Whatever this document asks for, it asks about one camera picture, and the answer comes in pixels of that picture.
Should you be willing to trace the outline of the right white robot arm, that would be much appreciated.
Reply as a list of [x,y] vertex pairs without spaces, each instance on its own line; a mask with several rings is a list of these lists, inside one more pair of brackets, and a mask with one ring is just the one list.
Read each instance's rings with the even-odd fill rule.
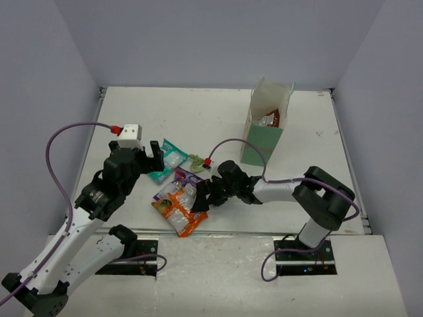
[[330,233],[348,221],[355,193],[323,169],[311,166],[303,176],[287,180],[265,180],[263,176],[249,176],[232,160],[211,168],[211,177],[196,184],[193,213],[206,212],[228,199],[237,197],[248,205],[263,205],[274,201],[297,202],[309,220],[301,229],[294,244],[298,257],[309,259],[318,245]]

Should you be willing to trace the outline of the red chips bag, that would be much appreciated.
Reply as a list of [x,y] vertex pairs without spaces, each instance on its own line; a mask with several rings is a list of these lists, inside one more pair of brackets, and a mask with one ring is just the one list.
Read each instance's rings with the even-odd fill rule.
[[280,112],[278,109],[272,110],[263,116],[259,121],[259,126],[264,127],[279,127],[280,122]]

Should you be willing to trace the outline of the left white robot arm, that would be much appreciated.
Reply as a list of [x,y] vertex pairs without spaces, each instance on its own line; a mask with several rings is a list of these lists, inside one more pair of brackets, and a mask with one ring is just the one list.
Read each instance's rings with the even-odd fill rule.
[[112,227],[100,246],[76,259],[86,241],[120,208],[142,174],[161,172],[165,165],[157,141],[147,156],[139,141],[111,141],[110,156],[75,201],[71,214],[39,256],[19,273],[8,273],[2,286],[34,316],[57,316],[69,296],[100,268],[137,253],[137,235]]

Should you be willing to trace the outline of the orange snack packet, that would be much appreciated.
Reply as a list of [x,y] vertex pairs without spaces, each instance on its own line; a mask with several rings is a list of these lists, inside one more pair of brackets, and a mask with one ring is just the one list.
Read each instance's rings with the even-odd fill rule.
[[208,218],[206,212],[193,212],[196,190],[190,194],[180,189],[174,194],[167,193],[151,205],[167,220],[180,238],[188,237],[199,224]]

